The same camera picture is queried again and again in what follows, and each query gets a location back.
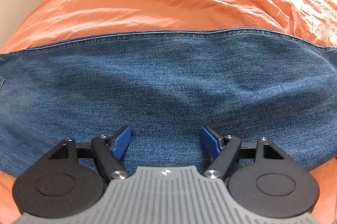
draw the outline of mattress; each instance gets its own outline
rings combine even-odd
[[[319,46],[337,45],[337,0],[44,0],[19,26],[0,53],[9,53],[65,39],[129,31],[214,30],[261,27],[303,38]],[[336,160],[313,171],[321,197],[314,211],[331,223],[335,203],[331,184]],[[14,179],[1,177],[0,221],[18,215],[10,199]]]

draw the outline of gray ribbed plate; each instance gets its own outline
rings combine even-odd
[[[318,224],[309,214],[289,219],[261,217],[241,207],[220,179],[200,175],[195,166],[138,167],[125,180],[112,180],[88,210],[62,219],[23,214],[16,224]]]

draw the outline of silver screw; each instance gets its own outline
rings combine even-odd
[[[126,179],[129,175],[124,171],[114,171],[111,175],[112,179]]]
[[[164,176],[168,176],[168,175],[171,173],[171,171],[168,170],[168,169],[165,169],[165,170],[162,170],[161,173],[162,173]]]
[[[203,173],[203,175],[210,179],[215,179],[220,177],[220,173],[217,170],[208,170]]]

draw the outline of crumpled orange cloth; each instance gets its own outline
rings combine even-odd
[[[102,33],[239,26],[334,46],[336,4],[337,0],[44,0],[0,53]]]

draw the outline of jeans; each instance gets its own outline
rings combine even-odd
[[[337,154],[337,48],[257,28],[152,31],[61,41],[0,55],[0,169],[18,176],[65,138],[123,124],[122,161],[210,163],[202,125],[268,137],[308,170]]]

